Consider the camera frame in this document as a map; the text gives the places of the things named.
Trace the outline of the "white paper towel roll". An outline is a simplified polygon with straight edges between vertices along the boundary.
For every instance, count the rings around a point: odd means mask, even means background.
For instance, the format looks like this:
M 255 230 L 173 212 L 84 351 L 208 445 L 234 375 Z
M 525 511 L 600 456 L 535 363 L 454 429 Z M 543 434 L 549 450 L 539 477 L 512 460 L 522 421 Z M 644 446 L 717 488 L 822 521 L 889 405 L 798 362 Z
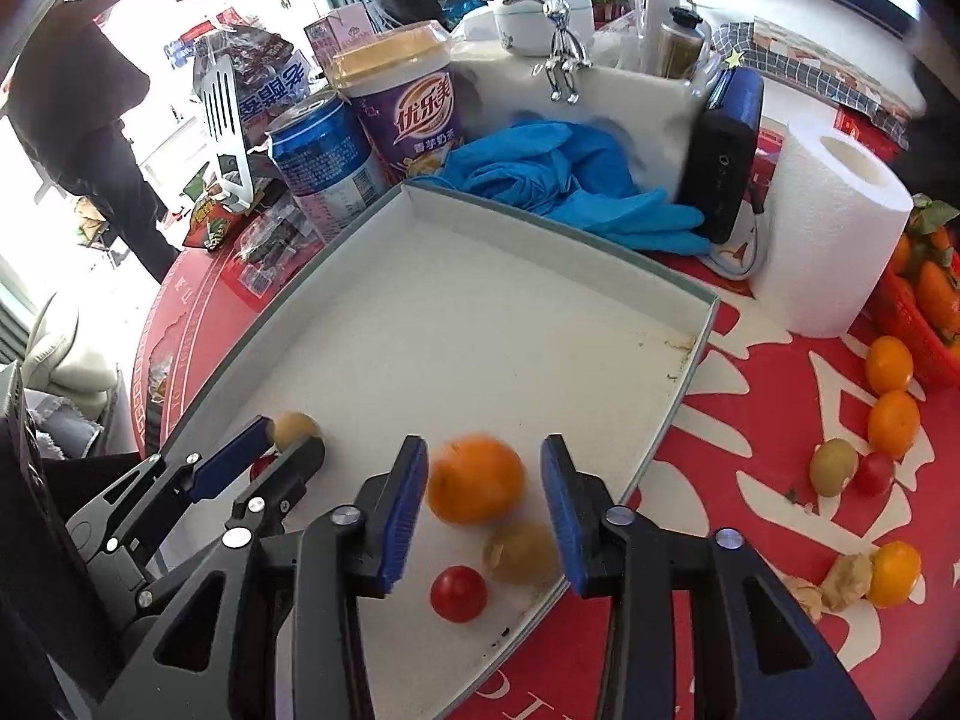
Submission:
M 750 280 L 761 309 L 803 337 L 848 332 L 911 210 L 903 182 L 864 145 L 814 121 L 791 122 L 766 193 L 765 262 Z

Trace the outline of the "orange basket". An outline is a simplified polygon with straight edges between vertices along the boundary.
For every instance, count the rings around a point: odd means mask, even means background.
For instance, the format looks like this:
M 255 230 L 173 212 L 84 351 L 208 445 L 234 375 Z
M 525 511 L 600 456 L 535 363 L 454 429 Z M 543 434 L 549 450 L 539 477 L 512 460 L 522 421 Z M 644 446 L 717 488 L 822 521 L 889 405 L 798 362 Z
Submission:
M 913 374 L 913 356 L 900 338 L 882 335 L 867 349 L 866 377 L 874 394 L 906 392 Z
M 872 450 L 901 460 L 913 447 L 921 427 L 916 400 L 903 390 L 880 395 L 867 419 L 867 442 Z

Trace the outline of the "blue drink can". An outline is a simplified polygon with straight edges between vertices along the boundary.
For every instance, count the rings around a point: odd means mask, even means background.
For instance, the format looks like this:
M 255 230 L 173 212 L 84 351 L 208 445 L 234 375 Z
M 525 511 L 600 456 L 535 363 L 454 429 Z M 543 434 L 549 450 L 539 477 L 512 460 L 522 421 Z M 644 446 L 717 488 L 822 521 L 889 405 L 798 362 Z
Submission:
M 345 99 L 321 89 L 267 128 L 268 156 L 324 242 L 389 190 L 381 161 Z

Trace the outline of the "white plastic basket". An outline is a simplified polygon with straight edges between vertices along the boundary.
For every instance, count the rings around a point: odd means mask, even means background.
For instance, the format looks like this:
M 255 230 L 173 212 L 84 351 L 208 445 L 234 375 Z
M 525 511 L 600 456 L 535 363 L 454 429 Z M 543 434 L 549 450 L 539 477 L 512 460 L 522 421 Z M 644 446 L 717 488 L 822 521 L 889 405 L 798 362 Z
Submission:
M 235 71 L 228 54 L 221 54 L 203 74 L 200 104 L 208 132 L 208 154 L 215 182 L 231 213 L 245 215 L 254 206 L 256 188 L 247 161 L 236 94 Z

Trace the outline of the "blue rubber gloves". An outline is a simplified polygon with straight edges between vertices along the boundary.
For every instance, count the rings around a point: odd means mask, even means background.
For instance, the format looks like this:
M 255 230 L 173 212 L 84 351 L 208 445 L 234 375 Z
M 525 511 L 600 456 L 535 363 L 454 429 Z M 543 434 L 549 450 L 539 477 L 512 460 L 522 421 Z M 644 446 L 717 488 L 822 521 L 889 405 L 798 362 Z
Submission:
M 703 213 L 641 190 L 617 140 L 592 125 L 528 121 L 453 149 L 418 185 L 470 193 L 626 249 L 703 257 Z

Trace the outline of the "black power bank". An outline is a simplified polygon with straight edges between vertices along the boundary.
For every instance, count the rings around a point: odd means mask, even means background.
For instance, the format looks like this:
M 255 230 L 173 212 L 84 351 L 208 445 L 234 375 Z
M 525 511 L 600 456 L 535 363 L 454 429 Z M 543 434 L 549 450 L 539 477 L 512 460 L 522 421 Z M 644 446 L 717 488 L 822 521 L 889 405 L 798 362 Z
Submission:
M 693 128 L 677 203 L 703 215 L 697 232 L 711 244 L 724 244 L 731 237 L 747 192 L 759 123 L 758 115 L 713 109 Z

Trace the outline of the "orange tangerine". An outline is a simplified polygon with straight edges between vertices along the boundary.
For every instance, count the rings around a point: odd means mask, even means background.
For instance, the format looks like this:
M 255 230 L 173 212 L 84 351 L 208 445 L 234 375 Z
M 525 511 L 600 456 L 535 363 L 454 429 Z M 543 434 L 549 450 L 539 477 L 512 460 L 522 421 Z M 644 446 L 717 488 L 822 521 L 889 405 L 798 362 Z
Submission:
M 482 525 L 511 514 L 526 494 L 526 465 L 511 445 L 469 434 L 430 461 L 427 501 L 441 522 Z
M 872 556 L 871 588 L 867 600 L 876 608 L 895 608 L 905 603 L 923 569 L 921 553 L 906 541 L 890 541 Z

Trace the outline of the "red plastic fruit basket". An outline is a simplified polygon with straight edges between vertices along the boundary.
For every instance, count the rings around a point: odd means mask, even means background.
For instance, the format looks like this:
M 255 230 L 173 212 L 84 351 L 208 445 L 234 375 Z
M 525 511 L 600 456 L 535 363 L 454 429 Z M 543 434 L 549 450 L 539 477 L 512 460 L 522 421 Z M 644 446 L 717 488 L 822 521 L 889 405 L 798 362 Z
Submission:
M 958 387 L 958 252 L 943 227 L 901 234 L 867 309 L 880 332 L 908 348 L 924 387 Z

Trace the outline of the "red cherry tomato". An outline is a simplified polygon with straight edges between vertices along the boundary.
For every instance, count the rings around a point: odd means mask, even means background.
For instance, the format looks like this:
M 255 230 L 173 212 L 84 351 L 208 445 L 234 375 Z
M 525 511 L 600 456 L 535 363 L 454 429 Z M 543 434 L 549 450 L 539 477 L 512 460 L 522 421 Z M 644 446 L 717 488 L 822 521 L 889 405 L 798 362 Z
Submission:
M 430 589 L 433 611 L 446 621 L 466 624 L 485 611 L 488 590 L 480 572 L 469 566 L 451 566 L 434 579 Z

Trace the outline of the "green kiwi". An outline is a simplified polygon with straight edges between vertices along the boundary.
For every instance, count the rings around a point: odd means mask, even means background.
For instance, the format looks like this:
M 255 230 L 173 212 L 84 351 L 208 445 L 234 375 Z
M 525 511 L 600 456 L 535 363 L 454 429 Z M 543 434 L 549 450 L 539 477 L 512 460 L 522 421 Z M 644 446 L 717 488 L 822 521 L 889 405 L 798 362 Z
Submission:
M 562 573 L 555 536 L 534 520 L 511 520 L 483 546 L 485 572 L 494 582 L 511 587 L 543 587 Z

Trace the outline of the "walnut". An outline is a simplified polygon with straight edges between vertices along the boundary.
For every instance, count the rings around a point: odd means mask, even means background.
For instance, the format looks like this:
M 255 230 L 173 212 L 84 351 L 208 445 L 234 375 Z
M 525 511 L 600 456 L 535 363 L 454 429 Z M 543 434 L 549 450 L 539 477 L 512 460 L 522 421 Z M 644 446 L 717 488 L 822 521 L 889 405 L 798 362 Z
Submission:
M 872 583 L 872 561 L 868 554 L 838 556 L 827 577 L 820 582 L 823 605 L 833 613 L 841 613 L 869 593 Z

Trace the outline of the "purple milk tea cup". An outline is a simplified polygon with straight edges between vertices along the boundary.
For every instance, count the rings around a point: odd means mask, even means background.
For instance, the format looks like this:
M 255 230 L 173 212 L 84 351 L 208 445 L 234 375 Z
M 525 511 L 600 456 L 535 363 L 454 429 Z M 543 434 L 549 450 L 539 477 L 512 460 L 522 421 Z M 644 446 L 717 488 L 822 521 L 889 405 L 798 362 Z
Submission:
M 331 78 L 395 182 L 436 174 L 464 143 L 451 35 L 436 20 L 380 32 L 340 52 Z

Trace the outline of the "red round table mat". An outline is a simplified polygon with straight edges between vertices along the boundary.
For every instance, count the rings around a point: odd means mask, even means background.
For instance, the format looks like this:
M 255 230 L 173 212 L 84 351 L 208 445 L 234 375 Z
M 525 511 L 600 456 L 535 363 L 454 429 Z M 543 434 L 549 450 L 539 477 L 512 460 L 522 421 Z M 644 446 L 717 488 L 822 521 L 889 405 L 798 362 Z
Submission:
M 957 394 L 913 387 L 921 427 L 887 494 L 848 489 L 822 499 L 807 476 L 815 447 L 828 439 L 867 444 L 871 322 L 858 320 L 832 340 L 798 337 L 696 263 L 661 265 L 711 289 L 719 309 L 679 408 L 625 502 L 677 532 L 736 528 L 776 572 L 809 582 L 843 554 L 912 544 L 923 570 L 905 603 L 879 610 L 862 601 L 820 624 L 878 717 L 908 717 L 958 647 Z M 164 440 L 257 320 L 224 270 L 223 259 L 190 252 L 156 307 Z

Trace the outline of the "kiwi near oranges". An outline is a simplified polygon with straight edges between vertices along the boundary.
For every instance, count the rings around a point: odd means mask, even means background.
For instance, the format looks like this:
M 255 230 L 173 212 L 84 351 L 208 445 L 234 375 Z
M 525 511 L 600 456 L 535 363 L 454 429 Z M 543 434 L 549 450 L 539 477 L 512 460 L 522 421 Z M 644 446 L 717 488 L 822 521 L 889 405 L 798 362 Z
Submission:
M 828 439 L 820 444 L 809 463 L 812 488 L 822 497 L 836 497 L 850 483 L 859 468 L 856 449 L 844 439 Z

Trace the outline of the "cherry tomato on mat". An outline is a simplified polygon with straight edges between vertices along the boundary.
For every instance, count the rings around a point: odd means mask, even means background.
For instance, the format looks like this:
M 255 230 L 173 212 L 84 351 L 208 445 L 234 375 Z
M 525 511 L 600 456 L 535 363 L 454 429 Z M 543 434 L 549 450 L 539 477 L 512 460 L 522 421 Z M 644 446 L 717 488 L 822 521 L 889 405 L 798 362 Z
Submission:
M 895 461 L 885 452 L 871 452 L 861 458 L 851 486 L 867 497 L 882 496 L 890 491 L 895 475 Z

